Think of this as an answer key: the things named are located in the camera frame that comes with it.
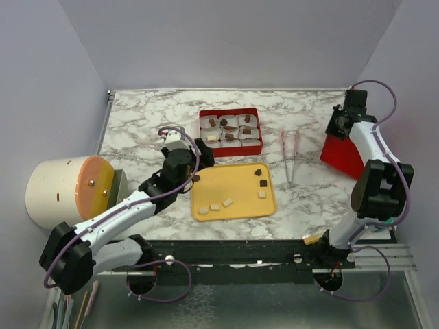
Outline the red chocolate box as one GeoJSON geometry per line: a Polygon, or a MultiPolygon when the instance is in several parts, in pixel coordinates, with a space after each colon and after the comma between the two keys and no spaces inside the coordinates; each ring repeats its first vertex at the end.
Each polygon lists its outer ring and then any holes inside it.
{"type": "Polygon", "coordinates": [[[259,155],[263,147],[263,137],[259,113],[256,108],[235,108],[226,110],[202,110],[199,112],[200,138],[213,149],[215,157],[253,156],[259,155]],[[244,117],[249,114],[251,120],[246,123],[244,117]],[[209,120],[214,119],[216,126],[211,127],[209,120]],[[220,121],[228,120],[222,127],[220,121]],[[251,134],[243,134],[244,128],[250,128],[251,134]],[[226,134],[234,139],[228,141],[226,134]],[[208,141],[208,136],[216,136],[216,141],[208,141]]]}

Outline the red box lid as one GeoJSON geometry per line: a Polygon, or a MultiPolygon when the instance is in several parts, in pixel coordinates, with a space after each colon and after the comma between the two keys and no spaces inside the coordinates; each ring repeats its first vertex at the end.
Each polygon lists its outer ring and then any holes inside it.
{"type": "Polygon", "coordinates": [[[355,144],[349,139],[327,135],[320,159],[330,167],[358,180],[364,164],[355,144]]]}

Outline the pink silicone tongs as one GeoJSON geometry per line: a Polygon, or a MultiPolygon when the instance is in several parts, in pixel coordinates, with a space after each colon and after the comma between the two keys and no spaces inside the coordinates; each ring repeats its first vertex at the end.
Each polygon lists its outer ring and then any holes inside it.
{"type": "Polygon", "coordinates": [[[287,133],[285,130],[281,131],[281,147],[283,155],[283,165],[285,170],[285,178],[288,184],[292,184],[294,179],[294,171],[296,164],[296,156],[298,152],[298,145],[300,140],[300,131],[294,132],[294,137],[290,142],[287,142],[287,133]]]}

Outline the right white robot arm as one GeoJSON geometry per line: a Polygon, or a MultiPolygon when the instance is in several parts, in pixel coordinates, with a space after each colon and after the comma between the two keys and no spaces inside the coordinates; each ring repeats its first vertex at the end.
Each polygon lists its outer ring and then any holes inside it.
{"type": "Polygon", "coordinates": [[[319,239],[316,262],[330,268],[371,226],[389,227],[409,200],[414,168],[402,163],[384,141],[379,122],[366,109],[368,93],[350,88],[333,107],[321,161],[355,178],[351,212],[319,239]]]}

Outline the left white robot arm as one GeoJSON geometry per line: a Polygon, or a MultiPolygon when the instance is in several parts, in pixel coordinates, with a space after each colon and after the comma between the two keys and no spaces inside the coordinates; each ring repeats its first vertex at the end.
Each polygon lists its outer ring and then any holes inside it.
{"type": "Polygon", "coordinates": [[[152,260],[148,244],[129,237],[112,240],[140,221],[172,205],[194,181],[198,171],[215,164],[213,149],[201,138],[188,147],[164,147],[161,170],[144,181],[125,200],[102,214],[74,226],[62,222],[49,235],[39,264],[46,274],[44,287],[60,288],[65,295],[79,291],[97,273],[118,267],[147,269],[152,260]]]}

